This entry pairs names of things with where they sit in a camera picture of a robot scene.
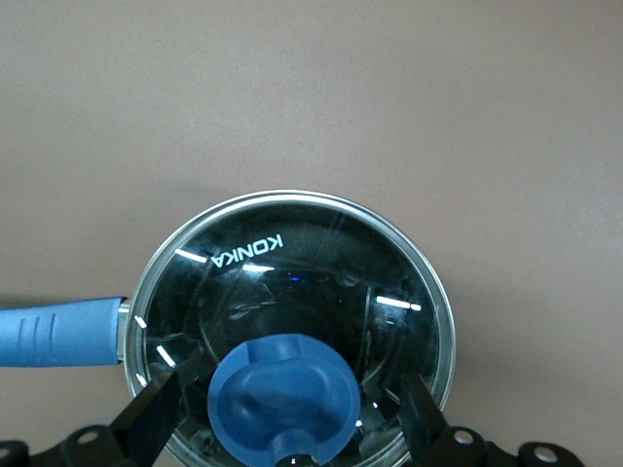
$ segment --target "pot lid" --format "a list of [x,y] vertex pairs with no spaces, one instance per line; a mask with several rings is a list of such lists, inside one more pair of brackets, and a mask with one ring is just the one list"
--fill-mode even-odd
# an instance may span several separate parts
[[[174,368],[183,385],[168,449],[189,466],[239,466],[207,414],[214,369],[239,345],[304,335],[332,347],[360,413],[332,466],[399,465],[400,376],[418,372],[443,406],[455,335],[443,287],[418,247],[374,212],[328,195],[236,198],[188,222],[148,264],[132,299],[130,390]],[[316,465],[292,455],[283,465]]]

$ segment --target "lid knob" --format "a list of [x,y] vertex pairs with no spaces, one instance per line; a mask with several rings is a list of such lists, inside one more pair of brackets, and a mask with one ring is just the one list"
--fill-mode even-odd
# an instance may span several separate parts
[[325,464],[356,429],[359,386],[329,345],[300,334],[268,336],[223,359],[207,408],[219,442],[246,465],[274,467],[295,454]]

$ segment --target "beige wall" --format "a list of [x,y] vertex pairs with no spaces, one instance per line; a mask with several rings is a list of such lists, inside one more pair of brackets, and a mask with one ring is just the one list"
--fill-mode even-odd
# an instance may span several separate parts
[[[621,24],[619,0],[3,2],[2,305],[131,294],[226,198],[352,198],[447,287],[447,414],[619,466]],[[121,367],[0,392],[0,439],[35,450],[129,399]]]

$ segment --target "black clamp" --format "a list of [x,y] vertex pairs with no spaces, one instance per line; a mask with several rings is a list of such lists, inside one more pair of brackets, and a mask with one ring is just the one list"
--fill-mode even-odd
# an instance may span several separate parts
[[29,455],[21,441],[0,442],[0,467],[150,467],[175,429],[179,383],[160,373],[109,425],[81,428]]
[[469,428],[450,426],[417,374],[403,375],[400,424],[411,453],[405,467],[584,467],[569,450],[526,443],[517,456]]

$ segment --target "konka logo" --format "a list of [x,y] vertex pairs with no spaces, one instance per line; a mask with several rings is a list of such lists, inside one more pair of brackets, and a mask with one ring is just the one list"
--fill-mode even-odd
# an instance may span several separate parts
[[229,266],[231,263],[242,261],[244,258],[253,258],[254,256],[263,255],[277,248],[283,248],[283,240],[280,234],[267,236],[266,238],[249,243],[246,246],[234,248],[232,251],[225,251],[219,256],[213,256],[210,258],[210,261],[214,263],[217,268],[222,268],[223,266]]

